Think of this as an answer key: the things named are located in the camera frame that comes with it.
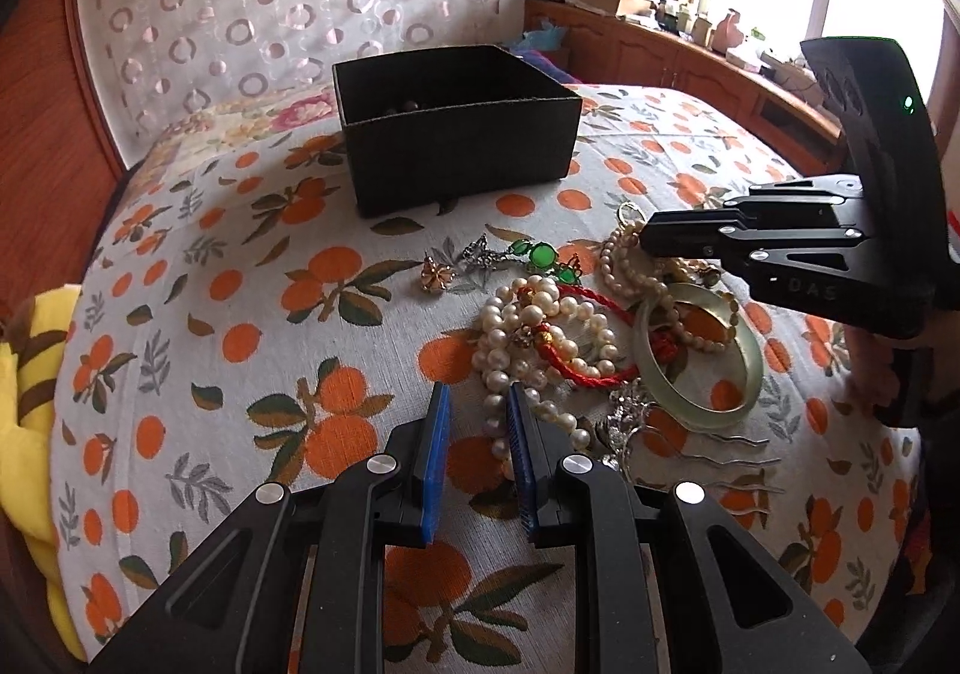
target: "black box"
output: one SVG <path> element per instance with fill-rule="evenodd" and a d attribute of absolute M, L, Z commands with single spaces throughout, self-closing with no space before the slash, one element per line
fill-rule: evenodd
<path fill-rule="evenodd" d="M 333 83 L 363 216 L 563 179 L 570 168 L 580 96 L 496 46 L 340 62 Z"/>

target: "green gemstone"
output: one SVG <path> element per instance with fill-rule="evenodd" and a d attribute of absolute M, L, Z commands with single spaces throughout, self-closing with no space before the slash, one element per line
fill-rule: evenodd
<path fill-rule="evenodd" d="M 560 265 L 557 267 L 557 270 L 553 272 L 553 275 L 558 278 L 558 281 L 561 281 L 563 284 L 576 284 L 577 275 L 573 272 L 573 268 L 570 268 L 566 265 Z"/>
<path fill-rule="evenodd" d="M 549 268 L 557 262 L 557 257 L 557 250 L 549 244 L 537 244 L 533 249 L 530 249 L 530 262 L 536 268 Z"/>

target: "white pearl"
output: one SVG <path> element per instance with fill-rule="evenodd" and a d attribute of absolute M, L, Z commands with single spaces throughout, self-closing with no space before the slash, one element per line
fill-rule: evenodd
<path fill-rule="evenodd" d="M 553 297 L 553 300 L 560 300 L 560 287 L 555 284 L 544 284 L 541 281 L 541 286 L 539 286 L 541 292 L 549 293 L 550 297 Z"/>
<path fill-rule="evenodd" d="M 560 314 L 571 316 L 576 312 L 578 306 L 576 297 L 566 296 L 563 300 L 560 300 Z"/>
<path fill-rule="evenodd" d="M 517 358 L 510 364 L 510 376 L 516 377 L 517 379 L 522 379 L 526 377 L 530 372 L 530 363 L 526 360 L 521 360 Z"/>
<path fill-rule="evenodd" d="M 510 368 L 510 353 L 507 350 L 490 350 L 487 355 L 487 366 L 492 371 L 505 371 Z"/>
<path fill-rule="evenodd" d="M 510 336 L 498 327 L 487 334 L 487 341 L 490 342 L 490 346 L 495 350 L 502 350 L 502 348 L 510 343 Z"/>
<path fill-rule="evenodd" d="M 527 374 L 527 384 L 535 390 L 545 390 L 547 385 L 546 374 L 540 369 L 529 372 Z"/>
<path fill-rule="evenodd" d="M 560 360 L 569 362 L 580 354 L 580 348 L 576 341 L 565 338 L 557 344 L 557 354 L 560 355 Z"/>
<path fill-rule="evenodd" d="M 486 317 L 483 317 L 483 330 L 486 333 L 489 333 L 491 330 L 496 330 L 498 327 L 503 327 L 503 317 L 499 314 L 488 314 Z"/>
<path fill-rule="evenodd" d="M 563 374 L 557 371 L 557 369 L 555 369 L 553 366 L 550 366 L 550 368 L 546 369 L 546 380 L 556 387 L 559 384 L 563 384 Z"/>
<path fill-rule="evenodd" d="M 560 425 L 560 428 L 565 430 L 567 433 L 573 433 L 573 431 L 577 428 L 577 418 L 569 412 L 566 412 L 565 414 L 558 416 L 557 425 Z"/>
<path fill-rule="evenodd" d="M 554 404 L 553 401 L 541 401 L 541 403 L 536 406 L 536 413 L 541 420 L 552 423 L 560 414 L 560 409 L 557 408 L 557 404 Z"/>
<path fill-rule="evenodd" d="M 497 439 L 490 445 L 490 452 L 497 460 L 506 460 L 510 457 L 510 447 L 503 439 Z"/>
<path fill-rule="evenodd" d="M 576 428 L 570 434 L 570 446 L 573 449 L 586 449 L 590 446 L 590 432 L 584 428 Z"/>
<path fill-rule="evenodd" d="M 534 326 L 535 324 L 540 324 L 544 321 L 546 315 L 544 310 L 539 306 L 529 305 L 523 307 L 523 311 L 520 312 L 520 321 L 523 324 L 529 324 Z"/>
<path fill-rule="evenodd" d="M 553 305 L 553 297 L 550 297 L 549 292 L 537 292 L 534 293 L 534 297 L 530 299 L 530 302 L 545 311 Z"/>
<path fill-rule="evenodd" d="M 510 387 L 510 377 L 502 371 L 491 371 L 484 377 L 484 383 L 492 393 L 505 393 Z"/>
<path fill-rule="evenodd" d="M 483 423 L 483 433 L 491 439 L 499 439 L 507 432 L 507 428 L 500 417 L 488 417 Z"/>

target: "orange fruit print tablecloth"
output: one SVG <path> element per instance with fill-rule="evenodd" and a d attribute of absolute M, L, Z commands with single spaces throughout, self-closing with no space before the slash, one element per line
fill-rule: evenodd
<path fill-rule="evenodd" d="M 356 214 L 328 86 L 205 110 L 157 141 L 86 274 L 56 388 L 59 565 L 88 655 L 253 488 L 332 480 L 424 415 L 440 380 L 453 388 L 442 521 L 428 549 L 387 554 L 388 668 L 572 671 L 572 552 L 525 543 L 470 367 L 479 307 L 520 272 L 495 273 L 488 292 L 461 278 L 429 297 L 424 251 L 526 235 L 579 254 L 584 283 L 599 288 L 597 252 L 623 201 L 714 207 L 795 177 L 683 93 L 577 91 L 580 135 L 561 182 L 374 220 Z M 644 479 L 786 490 L 710 491 L 857 639 L 904 538 L 918 437 L 848 397 L 841 326 L 751 302 L 732 276 L 723 285 L 766 360 L 741 432 L 770 439 L 764 456 L 781 463 L 762 476 L 717 471 L 651 440 Z M 727 381 L 713 394 L 738 391 Z M 607 405 L 592 392 L 575 404 L 594 420 Z M 673 420 L 659 426 L 676 449 L 730 454 Z"/>

